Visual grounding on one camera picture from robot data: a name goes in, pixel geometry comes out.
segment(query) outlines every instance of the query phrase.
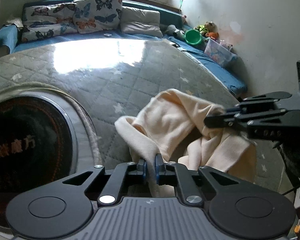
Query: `blue sofa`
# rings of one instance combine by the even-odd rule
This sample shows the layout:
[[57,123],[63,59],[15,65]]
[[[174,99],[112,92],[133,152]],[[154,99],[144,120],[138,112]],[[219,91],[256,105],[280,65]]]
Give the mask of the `blue sofa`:
[[[36,5],[52,5],[52,4],[58,4],[63,2],[73,2],[74,0],[45,0],[45,1],[39,1],[39,2],[31,2],[26,3],[24,5],[25,7],[29,6],[36,6]],[[175,25],[178,29],[182,29],[183,23],[181,19],[181,15],[165,10],[163,8],[139,3],[139,2],[133,2],[128,0],[123,0],[123,6],[129,6],[129,7],[135,7],[139,9],[145,9],[145,10],[156,10],[160,12],[160,25],[161,28],[164,29],[168,25]],[[96,38],[106,38],[104,36],[105,33],[111,34],[111,38],[125,38],[125,39],[143,39],[143,40],[160,40],[157,37],[148,36],[148,35],[142,35],[142,34],[125,34],[122,33],[119,29],[116,30],[107,30],[107,31],[100,31],[95,33],[87,33],[87,34],[68,34],[64,36],[56,36],[51,37],[49,39],[40,40],[40,41],[30,41],[26,43],[19,43],[18,42],[18,31],[15,25],[10,25],[7,27],[3,27],[0,29],[0,47],[5,45],[9,47],[10,53],[22,51],[25,49],[32,49],[38,46],[48,45],[48,44],[55,44],[58,42],[63,41],[74,41],[74,40],[85,40],[85,39],[96,39]],[[193,48],[186,44],[183,41],[176,40],[173,37],[169,37],[165,35],[165,38],[178,43],[181,47],[187,50],[189,54],[191,54],[193,57],[195,57],[197,60],[199,60],[209,71],[211,71],[217,79],[219,79],[226,87],[227,89],[234,95],[238,96],[242,93],[244,93],[247,90],[247,86],[239,80],[237,77],[235,77],[232,73],[227,71],[224,68],[221,68],[218,64],[213,62],[209,57],[207,57],[202,50]]]

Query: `sofa armrest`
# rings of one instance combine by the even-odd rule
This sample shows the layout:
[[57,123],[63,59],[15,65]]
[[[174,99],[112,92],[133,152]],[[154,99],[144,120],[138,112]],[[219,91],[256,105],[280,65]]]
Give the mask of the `sofa armrest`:
[[18,30],[15,25],[9,25],[0,29],[0,47],[3,45],[9,48],[9,54],[13,53],[18,42]]

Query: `orange plush toy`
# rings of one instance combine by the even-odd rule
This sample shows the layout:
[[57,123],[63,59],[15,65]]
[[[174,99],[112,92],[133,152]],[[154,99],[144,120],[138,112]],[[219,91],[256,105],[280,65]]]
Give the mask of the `orange plush toy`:
[[210,37],[213,40],[217,40],[219,38],[219,33],[207,33],[206,37]]

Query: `green bowl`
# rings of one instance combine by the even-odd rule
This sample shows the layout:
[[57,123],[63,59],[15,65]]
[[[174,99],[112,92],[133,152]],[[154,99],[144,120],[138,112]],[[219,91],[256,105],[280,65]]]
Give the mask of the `green bowl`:
[[197,30],[187,30],[185,33],[185,40],[189,45],[195,46],[201,43],[202,36]]

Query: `sofa backrest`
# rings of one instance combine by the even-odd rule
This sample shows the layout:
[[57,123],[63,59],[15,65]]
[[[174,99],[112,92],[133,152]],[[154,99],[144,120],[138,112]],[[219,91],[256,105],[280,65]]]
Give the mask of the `sofa backrest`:
[[[36,6],[36,5],[52,5],[52,4],[58,4],[58,3],[64,3],[64,2],[73,2],[74,0],[44,0],[44,1],[38,1],[38,2],[31,2],[31,3],[26,3],[24,4],[25,7],[30,7],[30,6]],[[158,11],[160,12],[160,24],[164,26],[168,25],[175,25],[178,29],[182,29],[182,18],[181,15],[157,6],[153,5],[148,5],[145,3],[139,3],[139,2],[133,2],[133,1],[128,1],[128,0],[123,0],[122,2],[123,6],[128,6],[128,7],[134,7],[138,9],[143,9],[143,10],[153,10],[153,11]]]

